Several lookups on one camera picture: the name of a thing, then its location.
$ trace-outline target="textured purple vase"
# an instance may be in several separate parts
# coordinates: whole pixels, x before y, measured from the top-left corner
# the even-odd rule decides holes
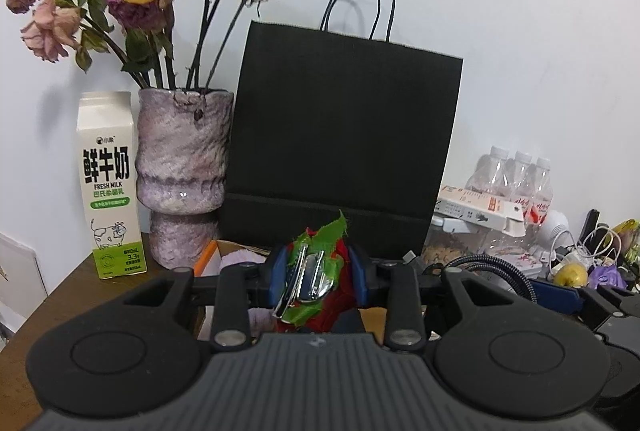
[[[138,199],[151,211],[151,252],[167,268],[190,267],[216,237],[233,93],[140,90]]]

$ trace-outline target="metal screw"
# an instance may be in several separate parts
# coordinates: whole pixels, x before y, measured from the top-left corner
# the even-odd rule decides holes
[[[235,347],[244,344],[246,335],[238,330],[222,330],[213,337],[213,340],[220,346]]]
[[[402,329],[391,332],[390,339],[396,345],[411,346],[419,343],[422,336],[415,330]]]

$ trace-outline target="bottle cap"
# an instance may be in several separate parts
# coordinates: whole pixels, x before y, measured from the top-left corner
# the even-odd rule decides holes
[[[491,146],[491,156],[495,156],[501,160],[507,160],[509,158],[509,150],[502,149],[498,146]]]
[[[523,153],[522,151],[516,151],[516,162],[524,162],[526,164],[531,163],[532,156],[529,153]]]
[[[551,169],[551,160],[548,158],[539,157],[537,164],[538,167],[542,167],[542,169]]]

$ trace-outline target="brown table surface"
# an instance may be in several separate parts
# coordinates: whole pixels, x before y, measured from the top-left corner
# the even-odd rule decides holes
[[[158,275],[163,269],[150,257],[146,245],[145,255],[147,273],[103,280],[98,279],[94,258],[89,255],[53,290],[0,352],[2,431],[21,430],[42,411],[24,371],[24,360],[31,345],[47,330]]]

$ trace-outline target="milk carton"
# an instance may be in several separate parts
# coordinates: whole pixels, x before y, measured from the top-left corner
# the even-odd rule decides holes
[[[82,203],[98,276],[146,272],[136,203],[131,94],[83,93],[77,134]]]

